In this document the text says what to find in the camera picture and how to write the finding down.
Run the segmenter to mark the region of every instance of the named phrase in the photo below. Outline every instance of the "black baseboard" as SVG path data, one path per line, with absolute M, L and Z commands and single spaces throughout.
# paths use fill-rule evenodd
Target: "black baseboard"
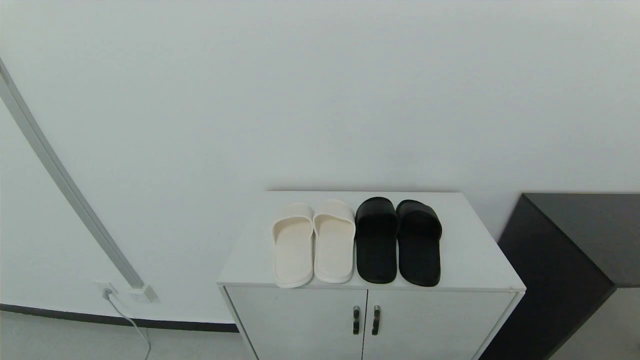
M 0 311 L 10 313 L 20 313 L 25 315 L 42 316 L 62 320 L 73 320 L 78 322 L 106 323 L 109 325 L 131 326 L 124 318 L 115 316 L 70 313 L 67 311 L 55 311 L 38 309 L 36 307 L 26 307 L 17 305 L 0 304 Z M 175 322 L 165 320 L 132 319 L 139 327 L 150 327 L 152 329 L 190 330 L 190 331 L 217 331 L 217 332 L 239 332 L 234 323 L 215 322 Z

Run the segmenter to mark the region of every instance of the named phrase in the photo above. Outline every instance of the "shoe cabinet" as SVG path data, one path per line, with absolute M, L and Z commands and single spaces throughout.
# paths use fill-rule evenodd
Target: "shoe cabinet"
M 372 196 L 394 205 L 413 199 L 437 212 L 436 286 L 416 286 L 399 272 L 391 283 L 372 284 L 356 269 L 344 284 L 314 277 L 300 288 L 276 286 L 271 226 L 278 209 L 340 199 L 355 211 Z M 478 359 L 525 292 L 461 193 L 265 192 L 250 207 L 218 288 L 252 359 Z

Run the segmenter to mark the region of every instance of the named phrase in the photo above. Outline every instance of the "gray floor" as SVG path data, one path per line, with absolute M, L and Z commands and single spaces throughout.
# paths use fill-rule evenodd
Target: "gray floor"
M 248 359 L 239 334 L 148 329 L 148 335 L 149 360 Z M 143 360 L 146 352 L 132 327 L 0 312 L 2 360 Z

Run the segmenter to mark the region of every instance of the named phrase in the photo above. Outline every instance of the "slipper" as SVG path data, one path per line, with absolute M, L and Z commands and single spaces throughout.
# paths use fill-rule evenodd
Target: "slipper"
M 353 210 L 340 200 L 330 199 L 316 208 L 316 277 L 324 282 L 347 282 L 353 274 L 353 238 L 356 225 Z
M 396 278 L 397 216 L 384 197 L 372 197 L 356 212 L 356 263 L 366 281 L 386 284 Z
M 440 237 L 442 225 L 433 209 L 419 201 L 398 204 L 398 249 L 400 274 L 419 286 L 440 281 Z
M 301 202 L 285 206 L 273 224 L 274 276 L 281 288 L 297 288 L 314 274 L 312 218 L 314 211 Z

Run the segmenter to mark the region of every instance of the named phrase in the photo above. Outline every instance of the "cabinet handle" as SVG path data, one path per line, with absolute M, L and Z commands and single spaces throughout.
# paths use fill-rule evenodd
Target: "cabinet handle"
M 372 335 L 378 335 L 378 329 L 380 328 L 380 306 L 373 307 L 373 330 Z
M 360 306 L 353 307 L 353 334 L 360 332 Z

